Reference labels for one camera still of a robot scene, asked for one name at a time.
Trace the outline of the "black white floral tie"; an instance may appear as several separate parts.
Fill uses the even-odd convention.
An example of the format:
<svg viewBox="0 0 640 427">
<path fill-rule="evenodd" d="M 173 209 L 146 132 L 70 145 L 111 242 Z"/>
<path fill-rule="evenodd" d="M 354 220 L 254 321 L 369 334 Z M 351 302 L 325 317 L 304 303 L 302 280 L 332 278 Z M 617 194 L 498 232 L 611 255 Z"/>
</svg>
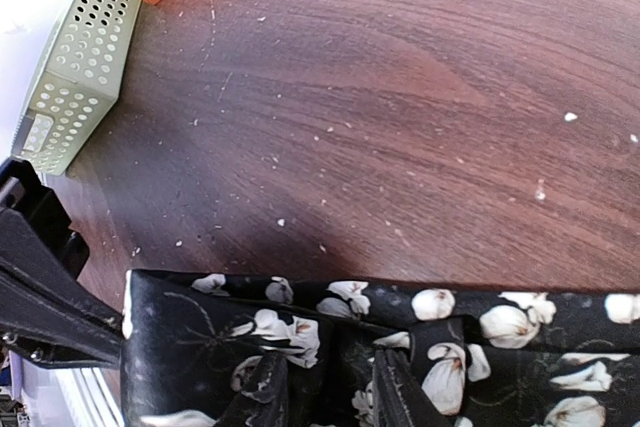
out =
<svg viewBox="0 0 640 427">
<path fill-rule="evenodd" d="M 287 361 L 286 426 L 374 426 L 378 349 L 404 355 L 442 426 L 639 422 L 635 293 L 132 270 L 122 329 L 129 426 L 228 426 L 269 353 Z"/>
</svg>

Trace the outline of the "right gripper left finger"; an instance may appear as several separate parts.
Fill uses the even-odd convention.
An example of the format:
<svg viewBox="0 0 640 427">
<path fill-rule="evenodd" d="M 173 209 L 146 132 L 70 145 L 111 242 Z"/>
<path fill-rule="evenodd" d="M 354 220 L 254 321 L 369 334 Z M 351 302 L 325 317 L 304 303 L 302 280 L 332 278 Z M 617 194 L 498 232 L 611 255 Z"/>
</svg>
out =
<svg viewBox="0 0 640 427">
<path fill-rule="evenodd" d="M 281 354 L 265 355 L 227 409 L 228 426 L 286 426 L 288 367 Z"/>
</svg>

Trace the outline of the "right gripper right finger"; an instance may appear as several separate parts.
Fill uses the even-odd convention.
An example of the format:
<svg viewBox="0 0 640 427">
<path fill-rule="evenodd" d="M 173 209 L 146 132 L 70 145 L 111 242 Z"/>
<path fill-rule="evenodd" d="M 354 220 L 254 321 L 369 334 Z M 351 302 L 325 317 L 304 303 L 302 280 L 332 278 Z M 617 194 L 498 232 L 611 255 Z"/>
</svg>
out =
<svg viewBox="0 0 640 427">
<path fill-rule="evenodd" d="M 411 375 L 403 354 L 378 349 L 374 355 L 374 426 L 442 426 L 443 416 Z"/>
</svg>

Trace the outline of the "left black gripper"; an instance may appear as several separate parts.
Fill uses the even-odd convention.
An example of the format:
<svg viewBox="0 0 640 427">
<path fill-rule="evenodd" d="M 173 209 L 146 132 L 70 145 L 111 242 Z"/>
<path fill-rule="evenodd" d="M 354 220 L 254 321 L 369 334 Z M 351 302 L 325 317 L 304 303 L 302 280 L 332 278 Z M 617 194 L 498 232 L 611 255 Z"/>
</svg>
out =
<svg viewBox="0 0 640 427">
<path fill-rule="evenodd" d="M 2 163 L 1 208 L 1 346 L 48 369 L 117 368 L 122 315 L 78 282 L 89 247 L 29 161 Z"/>
</svg>

